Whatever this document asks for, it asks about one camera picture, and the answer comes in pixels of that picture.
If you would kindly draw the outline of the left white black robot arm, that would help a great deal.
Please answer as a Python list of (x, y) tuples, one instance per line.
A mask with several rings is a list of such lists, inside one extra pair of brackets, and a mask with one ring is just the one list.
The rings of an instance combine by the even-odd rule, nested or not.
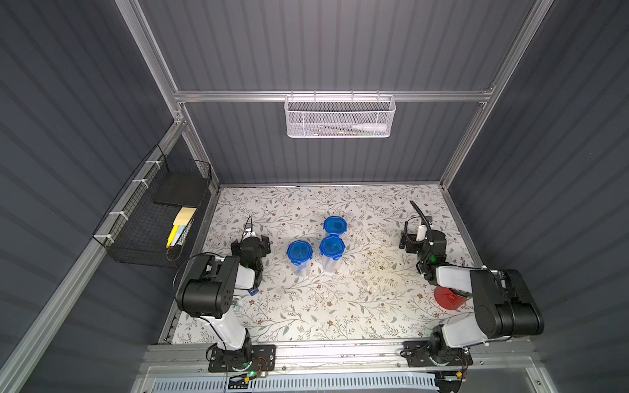
[(232, 311), (236, 296), (255, 295), (264, 272), (262, 259), (270, 253), (270, 239), (255, 234), (233, 242), (231, 254), (203, 252), (187, 261), (175, 293), (180, 311), (211, 327), (219, 349), (230, 355), (249, 356), (252, 339)]

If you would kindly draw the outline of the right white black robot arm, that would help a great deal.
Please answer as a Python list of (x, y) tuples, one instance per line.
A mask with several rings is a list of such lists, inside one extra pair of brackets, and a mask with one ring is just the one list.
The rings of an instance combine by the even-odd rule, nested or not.
[(404, 357), (425, 351), (434, 363), (447, 365), (461, 359), (473, 346), (543, 333), (542, 313), (519, 271), (449, 263), (445, 234), (432, 229), (427, 217), (416, 218), (419, 227), (415, 234), (409, 231), (409, 221), (404, 223), (400, 248), (417, 256), (416, 269), (434, 286), (435, 297), (443, 298), (442, 308), (458, 309), (458, 300), (470, 299), (473, 311), (457, 321), (437, 325), (426, 345), (403, 350)]

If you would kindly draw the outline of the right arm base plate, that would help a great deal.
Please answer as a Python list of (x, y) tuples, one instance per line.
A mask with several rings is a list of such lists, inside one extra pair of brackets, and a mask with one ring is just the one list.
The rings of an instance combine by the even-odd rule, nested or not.
[(473, 359), (464, 348), (450, 348), (440, 342), (411, 340), (402, 343), (400, 356), (406, 359), (409, 367), (457, 366), (466, 368), (473, 365)]

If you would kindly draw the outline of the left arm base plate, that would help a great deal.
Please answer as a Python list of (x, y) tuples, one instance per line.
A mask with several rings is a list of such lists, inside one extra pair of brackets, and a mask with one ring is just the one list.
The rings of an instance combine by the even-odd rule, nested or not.
[(277, 346), (259, 345), (222, 350), (214, 344), (206, 351), (210, 373), (270, 372), (275, 370)]

